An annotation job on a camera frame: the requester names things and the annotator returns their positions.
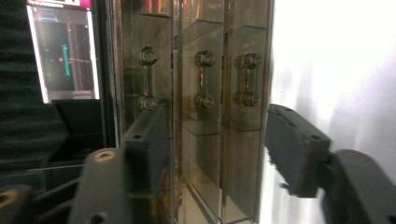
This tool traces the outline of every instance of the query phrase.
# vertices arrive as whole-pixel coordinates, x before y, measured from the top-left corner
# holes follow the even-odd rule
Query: glass panel
[[[219,216],[219,135],[196,136],[183,131],[185,174],[217,219]]]
[[[178,37],[182,43],[183,172],[191,194],[211,222],[217,222],[221,211],[223,10],[222,0],[183,1]]]
[[[187,187],[182,189],[183,199],[178,209],[178,224],[208,224],[205,215]]]
[[[239,132],[226,129],[222,167],[223,223],[253,218],[258,197],[260,131]]]
[[[187,38],[197,35],[183,46],[183,127],[195,135],[214,134],[219,133],[222,26],[197,21],[183,32]]]
[[[172,148],[173,144],[172,140],[169,141],[169,148]],[[158,192],[155,195],[156,197],[151,201],[152,223],[173,223],[172,197],[175,195],[175,192],[171,190],[171,187],[174,186],[172,183],[173,168],[172,160],[167,160],[163,166]]]
[[[116,1],[113,7],[117,12],[116,85],[124,133],[151,106],[168,104],[172,116],[173,24],[169,1]]]
[[[261,136],[267,104],[264,87],[268,85],[267,5],[266,0],[230,0],[226,8],[222,223],[253,223],[258,219]]]

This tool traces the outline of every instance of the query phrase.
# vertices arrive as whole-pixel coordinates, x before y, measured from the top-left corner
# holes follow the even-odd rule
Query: transparent acrylic panel
[[[225,122],[240,131],[259,130],[262,126],[266,31],[243,26],[231,31],[229,37],[230,89]]]
[[[183,30],[195,21],[223,22],[223,0],[184,0]]]
[[[183,127],[195,135],[219,133],[222,25],[196,22],[183,37]]]
[[[208,224],[205,215],[187,187],[182,189],[183,199],[177,213],[178,224]]]
[[[169,140],[169,148],[172,148],[173,144],[174,141]],[[159,188],[157,190],[156,197],[153,200],[154,203],[151,205],[152,211],[154,213],[153,216],[156,217],[155,220],[163,224],[173,223],[172,197],[174,197],[174,195],[172,195],[172,193],[174,192],[171,188],[174,186],[174,184],[172,183],[172,169],[174,169],[174,164],[172,164],[172,161],[169,157],[162,169]]]
[[[229,223],[253,219],[259,193],[261,132],[225,129],[224,134],[221,220]]]
[[[214,219],[219,216],[219,135],[196,136],[183,129],[183,169],[187,181]]]
[[[117,0],[111,3],[113,8],[113,18],[108,24],[108,29],[110,33],[114,35],[113,39],[113,54],[114,54],[114,72],[115,72],[115,87],[116,98],[117,98],[117,109],[118,109],[118,121],[119,121],[119,132],[120,141],[122,140],[122,135],[126,132],[127,128],[134,121],[133,110],[125,104],[125,92],[124,88],[124,64],[128,65],[132,60],[132,55],[129,49],[131,48],[132,29],[131,27],[131,11],[132,5],[130,1]]]
[[[119,62],[119,108],[121,134],[134,122],[143,109],[157,104],[169,105],[172,117],[172,16],[167,1],[160,4],[165,11],[145,11],[147,2],[122,1],[116,18]]]
[[[169,16],[169,2],[172,0],[143,0],[141,13],[152,16]]]
[[[251,26],[257,28],[265,28],[267,26],[268,1],[263,0],[231,0],[230,5],[233,29],[242,26]]]

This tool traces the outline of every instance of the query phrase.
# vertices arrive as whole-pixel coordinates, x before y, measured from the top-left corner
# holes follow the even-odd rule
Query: white wall
[[[276,0],[271,102],[373,157],[396,183],[396,1]],[[262,223],[320,224],[265,164]]]

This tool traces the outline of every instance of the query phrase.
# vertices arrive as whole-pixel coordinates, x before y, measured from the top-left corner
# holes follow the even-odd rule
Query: glass shelf
[[[138,38],[146,43],[156,42],[161,34],[168,35],[170,17],[160,14],[140,13],[134,17],[134,32],[139,33]]]
[[[195,136],[219,134],[219,126],[214,120],[200,121],[188,116],[183,118],[183,128]]]
[[[235,121],[235,120],[230,120],[228,127],[239,133],[257,132],[261,129],[260,123],[258,123],[257,125],[252,125],[250,122]]]
[[[183,0],[183,25],[189,26],[196,20],[223,21],[223,0]]]
[[[184,44],[189,44],[203,35],[210,34],[212,31],[222,28],[222,25],[222,22],[197,20],[183,31],[183,42]]]
[[[226,197],[221,220],[236,223],[236,220],[252,217],[255,213],[261,132],[224,129],[223,134],[226,139],[223,159],[227,161],[227,169],[223,175],[226,186],[223,196]]]
[[[233,30],[233,33],[239,37],[239,36],[255,35],[257,33],[264,34],[266,30],[267,28],[265,27],[244,25],[242,27]]]
[[[162,13],[139,13],[139,15],[145,16],[145,17],[160,18],[160,19],[170,19],[171,18],[168,14],[162,14]]]
[[[232,13],[232,27],[237,29],[242,26],[266,27],[268,1],[257,0],[230,0]]]
[[[183,169],[189,185],[214,217],[219,215],[219,156],[220,135],[196,136],[183,129]]]

